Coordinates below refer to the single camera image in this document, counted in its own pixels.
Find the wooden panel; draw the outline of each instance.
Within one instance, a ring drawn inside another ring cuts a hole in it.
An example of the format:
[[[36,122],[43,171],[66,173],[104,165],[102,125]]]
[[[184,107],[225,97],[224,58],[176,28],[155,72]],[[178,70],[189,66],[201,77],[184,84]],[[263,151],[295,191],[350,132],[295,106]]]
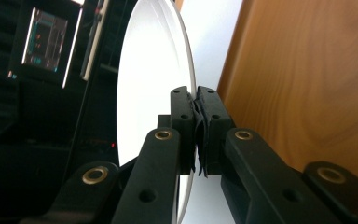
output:
[[[218,92],[291,166],[358,175],[358,1],[245,1]]]

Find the black machine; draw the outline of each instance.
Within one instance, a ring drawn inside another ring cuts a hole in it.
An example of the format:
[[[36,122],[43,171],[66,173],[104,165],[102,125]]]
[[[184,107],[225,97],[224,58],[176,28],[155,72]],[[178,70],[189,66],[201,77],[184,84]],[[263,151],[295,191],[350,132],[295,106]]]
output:
[[[95,161],[62,186],[50,209],[29,223],[176,223],[179,175],[221,175],[237,223],[358,223],[358,177],[317,161],[303,173],[287,166],[256,132],[236,128],[216,91],[171,92],[139,156],[117,167]]]

